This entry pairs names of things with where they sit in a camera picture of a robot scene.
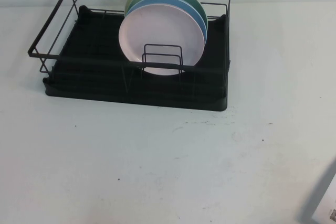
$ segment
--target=white tabletop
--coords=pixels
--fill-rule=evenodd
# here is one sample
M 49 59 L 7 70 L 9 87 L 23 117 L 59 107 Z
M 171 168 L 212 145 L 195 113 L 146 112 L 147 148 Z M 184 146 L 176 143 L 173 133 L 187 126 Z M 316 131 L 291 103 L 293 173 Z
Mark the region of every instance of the white tabletop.
M 336 3 L 232 4 L 225 112 L 48 97 L 51 8 L 0 8 L 0 223 L 300 223 L 336 153 Z

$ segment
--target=white plate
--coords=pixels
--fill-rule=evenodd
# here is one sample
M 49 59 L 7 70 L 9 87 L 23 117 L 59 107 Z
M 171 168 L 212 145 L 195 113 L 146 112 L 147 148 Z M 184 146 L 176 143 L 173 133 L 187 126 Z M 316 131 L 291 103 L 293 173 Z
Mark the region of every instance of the white plate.
M 186 11 L 169 4 L 151 4 L 132 11 L 122 22 L 119 43 L 130 61 L 142 62 L 145 44 L 182 47 L 183 65 L 194 66 L 204 50 L 204 37 L 198 23 Z M 147 46 L 147 53 L 181 55 L 177 47 Z M 175 56 L 147 55 L 147 62 L 180 64 Z M 170 76 L 175 69 L 145 68 L 146 72 Z

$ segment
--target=black wire dish rack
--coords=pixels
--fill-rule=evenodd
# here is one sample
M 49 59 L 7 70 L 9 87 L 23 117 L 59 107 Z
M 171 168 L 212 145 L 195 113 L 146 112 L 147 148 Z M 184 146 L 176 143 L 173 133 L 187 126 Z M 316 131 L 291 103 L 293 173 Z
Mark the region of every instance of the black wire dish rack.
M 227 108 L 230 0 L 227 4 L 202 3 L 225 7 L 225 14 L 208 16 L 208 39 L 195 66 L 183 65 L 183 48 L 179 45 L 155 45 L 150 41 L 144 46 L 142 62 L 129 61 L 118 41 L 124 12 L 79 6 L 79 0 L 71 0 L 56 38 L 48 52 L 43 53 L 37 45 L 63 1 L 58 1 L 28 51 L 30 57 L 41 60 L 40 72 L 48 74 L 43 78 L 47 95 L 212 111 Z M 75 24 L 71 24 L 60 53 L 53 54 L 71 12 L 75 14 Z M 157 55 L 151 52 L 155 47 L 177 49 L 178 54 L 166 56 L 177 57 L 179 64 L 147 62 L 148 55 Z M 50 67 L 47 60 L 56 61 Z M 178 74 L 157 76 L 145 72 L 146 67 L 176 69 Z

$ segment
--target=blue plate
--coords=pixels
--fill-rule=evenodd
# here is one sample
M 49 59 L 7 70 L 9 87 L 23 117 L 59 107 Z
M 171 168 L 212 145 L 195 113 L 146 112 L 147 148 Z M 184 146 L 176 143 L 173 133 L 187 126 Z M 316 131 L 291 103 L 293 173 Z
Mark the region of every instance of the blue plate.
M 192 7 L 190 4 L 188 4 L 186 1 L 183 0 L 142 0 L 137 2 L 135 5 L 132 6 L 132 8 L 127 12 L 126 16 L 129 15 L 132 11 L 145 6 L 145 5 L 151 5 L 151 4 L 169 4 L 169 5 L 174 5 L 182 10 L 184 10 L 185 12 L 187 12 L 190 16 L 193 17 L 193 19 L 198 23 L 198 25 L 200 26 L 202 33 L 203 33 L 203 37 L 204 37 L 204 43 L 206 42 L 206 37 L 207 37 L 207 33 L 206 33 L 206 26 L 204 23 L 203 18 L 201 17 L 201 15 L 198 13 L 198 11 L 196 11 L 196 9 L 194 7 Z

